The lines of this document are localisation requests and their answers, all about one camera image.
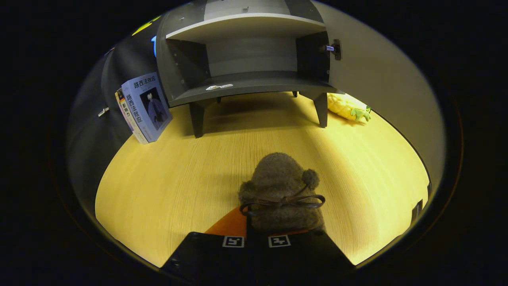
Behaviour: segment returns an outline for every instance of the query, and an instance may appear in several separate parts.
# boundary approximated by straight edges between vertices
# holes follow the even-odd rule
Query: wooden floor
[[[96,216],[117,240],[161,267],[187,233],[204,232],[239,206],[237,191],[259,160],[285,152],[320,175],[316,192],[328,235],[358,264],[402,234],[429,183],[405,139],[372,112],[368,123],[329,112],[319,127],[313,102],[291,93],[223,98],[194,138],[188,106],[158,141],[131,136],[99,185]]]

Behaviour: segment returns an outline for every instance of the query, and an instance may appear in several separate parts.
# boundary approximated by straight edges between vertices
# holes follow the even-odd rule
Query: white wall
[[[422,156],[435,190],[444,170],[446,135],[424,75],[372,28],[333,7],[312,2],[323,18],[330,43],[341,41],[342,61],[330,57],[330,85],[371,106],[397,127]]]

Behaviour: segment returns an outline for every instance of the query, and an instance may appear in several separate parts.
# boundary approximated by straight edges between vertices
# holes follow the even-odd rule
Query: figure on book cover
[[[158,97],[157,89],[150,89],[148,92],[142,94],[141,98],[148,116],[150,117],[155,129],[158,130],[163,122],[168,118],[168,115],[166,114],[164,106]]]

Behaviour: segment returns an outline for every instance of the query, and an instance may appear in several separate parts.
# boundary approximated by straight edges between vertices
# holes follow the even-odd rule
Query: blue light
[[[157,36],[153,36],[153,38],[150,40],[150,42],[153,42],[153,55],[157,57],[157,54],[155,53],[155,39]]]

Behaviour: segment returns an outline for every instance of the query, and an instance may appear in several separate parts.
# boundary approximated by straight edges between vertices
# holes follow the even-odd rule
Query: brown cord bow
[[[319,208],[320,206],[322,206],[325,203],[325,197],[320,194],[308,195],[308,196],[297,196],[298,194],[303,192],[307,187],[308,187],[308,185],[305,185],[305,187],[303,187],[303,189],[301,189],[296,194],[290,195],[290,196],[285,196],[283,198],[268,197],[268,196],[256,196],[255,197],[255,199],[257,199],[256,201],[244,203],[243,205],[241,205],[240,212],[242,213],[242,215],[245,215],[245,216],[247,216],[247,215],[257,216],[257,215],[269,212],[273,209],[280,208],[283,206],[293,206],[293,207],[308,208],[308,209],[315,209],[315,208]],[[321,201],[321,203],[302,202],[303,200],[308,199],[308,198],[317,198]],[[248,207],[248,206],[254,205],[254,204],[269,206],[269,207],[273,207],[273,208],[266,208],[264,210],[257,210],[257,211],[244,211],[243,210],[243,209],[245,209],[245,207]]]

